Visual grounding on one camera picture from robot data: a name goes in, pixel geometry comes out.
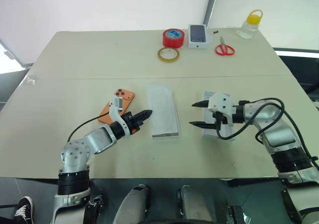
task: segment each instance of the black sneaker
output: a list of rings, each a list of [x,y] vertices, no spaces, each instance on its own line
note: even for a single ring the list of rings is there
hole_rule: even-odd
[[[19,224],[33,224],[33,203],[31,197],[20,199],[13,220]]]

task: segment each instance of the white wall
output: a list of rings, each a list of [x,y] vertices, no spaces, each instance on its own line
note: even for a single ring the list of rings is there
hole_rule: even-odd
[[[34,62],[57,31],[187,28],[208,0],[0,0],[0,39]],[[211,27],[240,26],[256,8],[273,47],[319,49],[319,0],[216,0]]]
[[[319,49],[319,0],[216,0],[210,27],[238,27],[255,9],[273,47]]]
[[[0,0],[0,39],[34,62],[61,30],[187,28],[202,23],[208,0]]]

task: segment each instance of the plastic bottle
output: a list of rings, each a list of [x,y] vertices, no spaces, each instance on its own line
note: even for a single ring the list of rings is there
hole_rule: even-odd
[[[254,12],[259,11],[261,15],[253,14]],[[261,18],[263,17],[263,11],[260,9],[253,10],[247,17],[246,21],[244,21],[241,28],[237,31],[237,33],[245,38],[251,39],[255,36],[256,31],[258,30],[259,23]]]

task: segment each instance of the yellow bottle cap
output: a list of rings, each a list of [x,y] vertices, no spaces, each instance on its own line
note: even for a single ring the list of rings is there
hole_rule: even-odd
[[[254,12],[256,11],[259,11],[261,13],[261,15],[256,15],[256,14],[253,14]],[[261,18],[263,17],[263,11],[261,11],[260,9],[257,9],[257,10],[253,10],[247,17],[246,21],[249,23],[249,24],[253,24],[253,25],[257,25],[260,23],[260,20]]]

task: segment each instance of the orange phone case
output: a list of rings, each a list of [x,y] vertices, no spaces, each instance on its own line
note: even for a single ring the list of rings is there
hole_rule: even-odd
[[[120,115],[122,115],[125,113],[126,109],[129,107],[130,103],[134,99],[135,94],[132,91],[118,89],[115,92],[115,95],[123,98],[123,110],[120,112]],[[107,103],[105,108],[102,110],[100,115],[107,113],[108,111],[109,111],[109,102]],[[113,121],[111,120],[111,118],[108,114],[106,116],[99,118],[98,121],[100,121],[102,123],[107,123],[107,124],[113,123]]]

